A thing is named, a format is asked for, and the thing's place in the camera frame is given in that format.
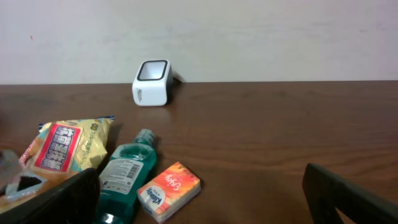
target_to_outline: teal mouthwash bottle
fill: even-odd
[[[133,143],[120,145],[99,175],[103,188],[99,196],[95,223],[130,224],[137,190],[145,183],[156,163],[155,135],[143,129]]]

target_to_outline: orange floral packaging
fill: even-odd
[[[200,191],[200,179],[176,162],[138,189],[145,211],[159,223],[166,221]]]

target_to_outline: barcode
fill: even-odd
[[[137,165],[137,164],[132,165],[132,168],[130,169],[127,177],[132,179],[136,175],[138,168],[139,168],[139,165]]]

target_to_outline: wooden table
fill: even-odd
[[[162,172],[180,161],[199,196],[168,223],[311,223],[308,162],[398,202],[398,82],[183,83],[138,107],[131,84],[0,86],[0,147],[20,154],[41,122],[115,115],[107,149],[155,131]],[[155,223],[143,209],[134,223]]]

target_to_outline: white device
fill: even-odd
[[[134,102],[139,106],[162,106],[170,98],[173,83],[168,60],[149,60],[141,64],[132,83]]]

